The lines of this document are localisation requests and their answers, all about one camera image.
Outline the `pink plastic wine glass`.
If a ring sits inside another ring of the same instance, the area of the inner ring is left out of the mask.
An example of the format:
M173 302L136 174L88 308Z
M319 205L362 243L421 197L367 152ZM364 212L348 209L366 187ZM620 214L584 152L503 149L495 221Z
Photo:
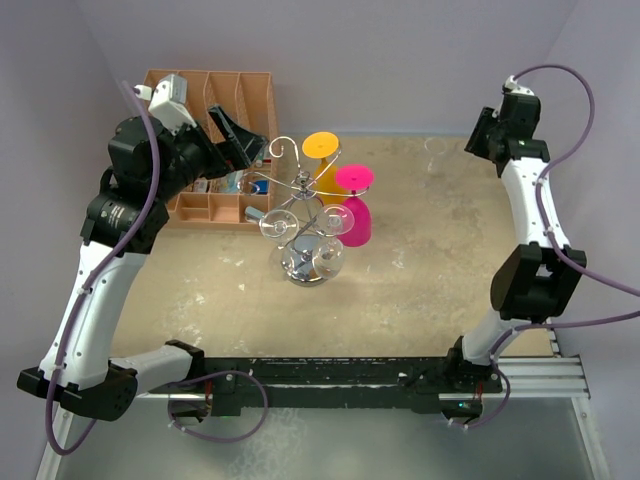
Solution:
M357 196L357 193L367 190L373 184L374 179L373 171L360 164L346 165L336 173L336 183L351 193L351 196L344 200L343 206L352 212L355 220L351 230L339 236L340 241L346 247L361 247L371 239L371 212L367 204Z

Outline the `blue stapler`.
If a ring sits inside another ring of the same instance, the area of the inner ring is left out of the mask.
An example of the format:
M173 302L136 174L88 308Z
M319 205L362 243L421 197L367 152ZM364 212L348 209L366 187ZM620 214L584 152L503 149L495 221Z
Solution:
M265 213L262 210L253 206L247 206L244 210L244 218L250 223L259 223L264 216Z

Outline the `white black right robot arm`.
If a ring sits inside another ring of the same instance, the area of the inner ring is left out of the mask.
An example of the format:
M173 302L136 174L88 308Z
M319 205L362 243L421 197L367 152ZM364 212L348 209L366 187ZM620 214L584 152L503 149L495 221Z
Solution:
M564 312L581 275L561 261L561 254L586 264L585 253L573 249L564 234L540 177L550 163L547 144L533 137L540 113L541 102L530 90L505 90L499 108L482 110L465 147L495 165L508 194L516 246L492 279L487 314L448 352L444 376L456 391L489 378L492 361L521 328Z

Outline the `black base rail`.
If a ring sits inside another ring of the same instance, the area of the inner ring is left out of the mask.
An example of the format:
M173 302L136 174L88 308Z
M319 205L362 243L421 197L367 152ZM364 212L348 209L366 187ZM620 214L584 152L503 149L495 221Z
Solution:
M451 394L500 393L487 367L456 370L444 357L207 357L190 377L219 373L212 383L214 416L244 408L404 409L439 413Z

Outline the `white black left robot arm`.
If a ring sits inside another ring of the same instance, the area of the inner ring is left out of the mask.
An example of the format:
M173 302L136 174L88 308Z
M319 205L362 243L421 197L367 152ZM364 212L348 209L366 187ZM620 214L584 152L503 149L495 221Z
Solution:
M202 387L204 353L179 340L129 358L111 357L130 288L168 223L168 203L199 178L252 166L268 143L219 105L208 114L222 133L210 140L198 123L175 130L141 114L120 122L108 143L111 165L89 203L72 294L59 331L36 367L20 372L20 390L76 415L115 421L134 397L174 383Z

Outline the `orange plastic wine glass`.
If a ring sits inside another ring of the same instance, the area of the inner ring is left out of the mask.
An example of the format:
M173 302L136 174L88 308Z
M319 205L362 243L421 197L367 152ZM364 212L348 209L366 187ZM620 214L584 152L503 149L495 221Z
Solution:
M347 191L336 182L338 167L335 162L341 150L339 138L332 132L315 132L303 141L302 149L306 157L320 161L311 185L316 197L324 206L343 204Z

